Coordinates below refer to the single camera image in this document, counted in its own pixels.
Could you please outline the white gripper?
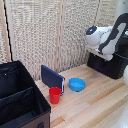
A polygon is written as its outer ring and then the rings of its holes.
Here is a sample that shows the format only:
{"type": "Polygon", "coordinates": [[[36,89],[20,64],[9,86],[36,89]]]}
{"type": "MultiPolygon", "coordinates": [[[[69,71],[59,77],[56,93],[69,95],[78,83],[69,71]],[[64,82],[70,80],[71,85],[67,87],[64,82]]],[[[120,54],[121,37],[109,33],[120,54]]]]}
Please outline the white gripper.
{"type": "Polygon", "coordinates": [[[91,48],[89,48],[88,46],[86,47],[86,49],[87,49],[89,52],[93,53],[94,55],[97,55],[98,57],[103,58],[103,59],[105,59],[105,60],[107,60],[107,61],[110,61],[110,60],[113,58],[113,55],[105,55],[105,54],[102,54],[102,53],[100,53],[100,52],[98,51],[98,49],[91,49],[91,48]]]}

